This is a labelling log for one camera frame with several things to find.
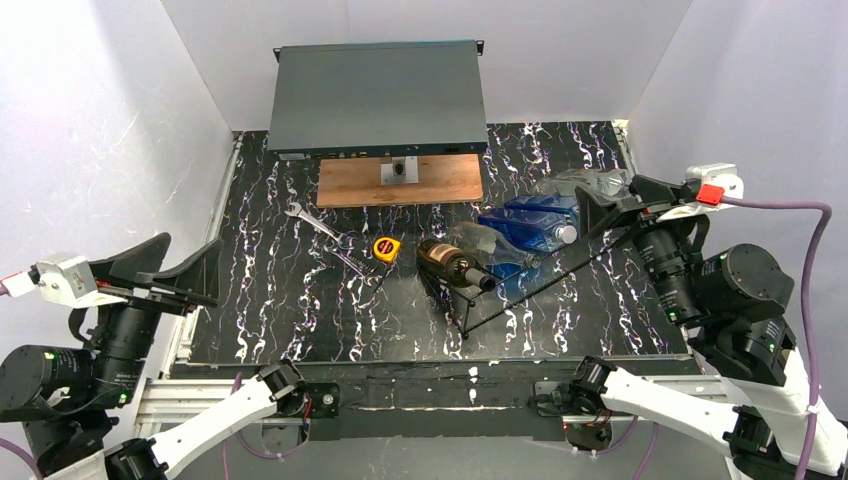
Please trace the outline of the blue square bottle front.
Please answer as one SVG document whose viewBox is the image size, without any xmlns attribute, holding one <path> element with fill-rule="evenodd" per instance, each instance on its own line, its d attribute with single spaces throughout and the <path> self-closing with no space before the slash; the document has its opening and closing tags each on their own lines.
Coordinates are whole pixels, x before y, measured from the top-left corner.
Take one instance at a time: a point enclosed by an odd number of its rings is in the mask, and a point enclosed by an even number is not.
<svg viewBox="0 0 848 480">
<path fill-rule="evenodd" d="M 556 213 L 564 215 L 575 227 L 579 226 L 579 202 L 567 195 L 522 195 L 504 202 L 509 209 Z"/>
</svg>

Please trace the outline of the blue square bottle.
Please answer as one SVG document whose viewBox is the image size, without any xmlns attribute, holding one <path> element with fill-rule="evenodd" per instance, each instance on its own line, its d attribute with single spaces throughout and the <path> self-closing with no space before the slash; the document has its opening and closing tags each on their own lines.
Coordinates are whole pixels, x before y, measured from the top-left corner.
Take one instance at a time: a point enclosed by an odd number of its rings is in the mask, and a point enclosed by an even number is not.
<svg viewBox="0 0 848 480">
<path fill-rule="evenodd" d="M 536 253 L 552 253 L 578 239 L 569 214 L 493 208 L 479 214 L 477 222 L 499 231 L 513 246 Z"/>
<path fill-rule="evenodd" d="M 556 213 L 564 215 L 575 227 L 579 226 L 579 202 L 567 195 L 522 195 L 504 202 L 509 209 Z"/>
</svg>

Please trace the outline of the clear square bottle black cap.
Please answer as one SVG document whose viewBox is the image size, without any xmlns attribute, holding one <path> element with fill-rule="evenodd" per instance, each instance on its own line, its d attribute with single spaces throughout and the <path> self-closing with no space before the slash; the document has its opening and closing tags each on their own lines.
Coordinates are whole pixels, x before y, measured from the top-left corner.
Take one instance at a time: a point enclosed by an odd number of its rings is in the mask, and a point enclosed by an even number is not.
<svg viewBox="0 0 848 480">
<path fill-rule="evenodd" d="M 587 187 L 603 195 L 620 197 L 627 193 L 632 176 L 626 169 L 576 169 L 564 174 L 563 193 L 574 196 L 578 186 Z"/>
</svg>

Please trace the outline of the black wire wine rack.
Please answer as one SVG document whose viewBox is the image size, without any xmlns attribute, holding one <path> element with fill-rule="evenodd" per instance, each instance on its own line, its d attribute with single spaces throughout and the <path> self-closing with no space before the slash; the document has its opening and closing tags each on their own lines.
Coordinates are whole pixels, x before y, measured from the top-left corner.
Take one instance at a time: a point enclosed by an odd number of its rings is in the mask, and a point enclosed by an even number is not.
<svg viewBox="0 0 848 480">
<path fill-rule="evenodd" d="M 497 316 L 515 308 L 543 291 L 562 283 L 577 273 L 591 261 L 619 247 L 614 244 L 622 235 L 622 230 L 610 230 L 601 238 L 586 244 L 578 239 L 552 253 L 536 253 L 541 257 L 537 268 L 525 268 L 512 264 L 483 265 L 483 270 L 497 280 L 494 290 L 484 292 L 476 287 L 459 288 L 448 284 L 421 270 L 416 261 L 423 281 L 440 299 L 446 310 L 451 312 L 450 323 L 456 326 L 462 338 L 477 328 L 494 320 Z"/>
</svg>

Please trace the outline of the dark green wine bottle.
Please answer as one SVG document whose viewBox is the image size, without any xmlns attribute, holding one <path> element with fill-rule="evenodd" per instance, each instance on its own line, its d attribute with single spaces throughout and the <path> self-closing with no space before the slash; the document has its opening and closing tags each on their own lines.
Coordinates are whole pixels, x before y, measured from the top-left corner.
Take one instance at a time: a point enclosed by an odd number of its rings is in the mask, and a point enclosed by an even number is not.
<svg viewBox="0 0 848 480">
<path fill-rule="evenodd" d="M 470 253 L 437 239 L 426 239 L 418 245 L 416 261 L 421 270 L 455 287 L 489 292 L 497 286 L 495 277 L 484 271 Z"/>
</svg>

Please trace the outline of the clear round glass bottle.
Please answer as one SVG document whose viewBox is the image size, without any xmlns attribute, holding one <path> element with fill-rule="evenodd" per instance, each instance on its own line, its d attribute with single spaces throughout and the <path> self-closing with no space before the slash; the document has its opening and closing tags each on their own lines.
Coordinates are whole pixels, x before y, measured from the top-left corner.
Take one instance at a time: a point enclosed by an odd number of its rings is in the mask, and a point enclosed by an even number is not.
<svg viewBox="0 0 848 480">
<path fill-rule="evenodd" d="M 620 198 L 627 194 L 630 181 L 631 175 L 626 170 L 578 170 L 542 178 L 532 191 L 540 195 L 574 196 L 576 188 L 582 186 L 606 197 Z"/>
</svg>

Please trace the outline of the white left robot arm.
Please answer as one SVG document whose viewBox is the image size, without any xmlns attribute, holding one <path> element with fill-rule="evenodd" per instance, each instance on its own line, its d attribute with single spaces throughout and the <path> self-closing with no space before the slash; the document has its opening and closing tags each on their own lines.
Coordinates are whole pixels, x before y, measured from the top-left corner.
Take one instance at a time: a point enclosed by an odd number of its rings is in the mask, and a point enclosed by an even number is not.
<svg viewBox="0 0 848 480">
<path fill-rule="evenodd" d="M 75 348 L 23 345 L 1 365 L 1 419 L 23 426 L 40 479 L 173 479 L 249 424 L 298 415 L 307 388 L 288 360 L 260 368 L 229 396 L 170 430 L 106 448 L 113 411 L 134 398 L 163 315 L 219 303 L 214 240 L 170 269 L 158 234 L 101 260 L 55 254 L 1 281 L 4 295 L 38 292 L 67 307 Z"/>
</svg>

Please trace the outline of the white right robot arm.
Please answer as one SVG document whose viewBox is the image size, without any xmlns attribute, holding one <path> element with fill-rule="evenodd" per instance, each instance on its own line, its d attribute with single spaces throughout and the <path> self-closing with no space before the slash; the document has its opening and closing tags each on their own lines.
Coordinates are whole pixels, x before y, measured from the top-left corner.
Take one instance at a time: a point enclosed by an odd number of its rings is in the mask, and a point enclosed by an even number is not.
<svg viewBox="0 0 848 480">
<path fill-rule="evenodd" d="M 691 348 L 742 396 L 716 403 L 586 357 L 565 398 L 589 413 L 634 415 L 696 439 L 752 479 L 843 479 L 847 427 L 822 402 L 811 350 L 785 319 L 794 290 L 807 294 L 764 248 L 702 253 L 709 214 L 744 206 L 733 167 L 694 168 L 680 184 L 633 177 L 625 196 L 579 186 L 580 233 L 620 229 L 633 244 L 667 319 L 695 331 Z"/>
</svg>

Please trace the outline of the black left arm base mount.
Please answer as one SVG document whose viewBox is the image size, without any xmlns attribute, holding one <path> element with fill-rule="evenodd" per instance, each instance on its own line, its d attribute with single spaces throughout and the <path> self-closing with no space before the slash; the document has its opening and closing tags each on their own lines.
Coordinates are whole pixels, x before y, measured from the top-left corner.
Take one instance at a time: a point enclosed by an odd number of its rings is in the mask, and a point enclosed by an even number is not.
<svg viewBox="0 0 848 480">
<path fill-rule="evenodd" d="M 341 388 L 336 383 L 308 383 L 292 394 L 288 412 L 306 419 L 335 418 L 339 413 Z"/>
</svg>

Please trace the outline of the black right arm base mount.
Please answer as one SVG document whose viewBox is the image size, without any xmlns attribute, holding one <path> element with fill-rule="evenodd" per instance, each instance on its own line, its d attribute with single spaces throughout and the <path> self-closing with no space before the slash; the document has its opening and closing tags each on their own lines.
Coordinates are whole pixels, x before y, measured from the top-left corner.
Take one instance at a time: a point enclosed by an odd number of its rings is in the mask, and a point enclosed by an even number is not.
<svg viewBox="0 0 848 480">
<path fill-rule="evenodd" d="M 527 400 L 531 412 L 541 417 L 585 416 L 588 420 L 564 422 L 566 441 L 578 451 L 600 452 L 612 443 L 612 411 L 570 383 L 542 382 L 541 389 Z"/>
</svg>

